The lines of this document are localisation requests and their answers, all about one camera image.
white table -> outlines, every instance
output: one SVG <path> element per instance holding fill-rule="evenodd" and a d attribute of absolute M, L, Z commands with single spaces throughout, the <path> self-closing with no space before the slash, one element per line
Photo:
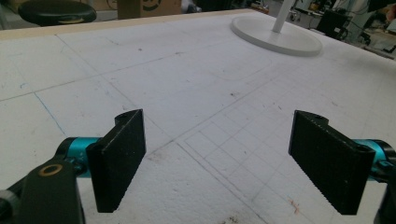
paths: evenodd
<path fill-rule="evenodd" d="M 230 30 L 249 10 L 0 32 L 0 189 L 69 136 L 103 136 L 143 108 L 148 153 L 114 214 L 88 223 L 373 223 L 384 185 L 341 217 L 288 155 L 292 114 L 396 147 L 396 62 L 315 35 L 291 57 Z M 299 204 L 299 212 L 290 204 Z"/>

stool seat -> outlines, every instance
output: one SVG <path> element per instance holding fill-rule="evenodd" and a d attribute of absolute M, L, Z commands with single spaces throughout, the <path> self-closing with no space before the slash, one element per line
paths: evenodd
<path fill-rule="evenodd" d="M 96 19 L 92 7 L 75 1 L 33 0 L 22 3 L 18 13 L 25 21 L 40 26 L 91 22 Z"/>

white round base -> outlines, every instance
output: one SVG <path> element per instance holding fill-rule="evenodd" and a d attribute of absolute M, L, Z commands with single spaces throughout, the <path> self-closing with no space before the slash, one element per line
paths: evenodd
<path fill-rule="evenodd" d="M 274 23 L 259 17 L 238 17 L 233 19 L 231 29 L 246 41 L 275 52 L 305 57 L 320 53 L 322 44 L 313 35 L 287 23 L 275 33 Z"/>

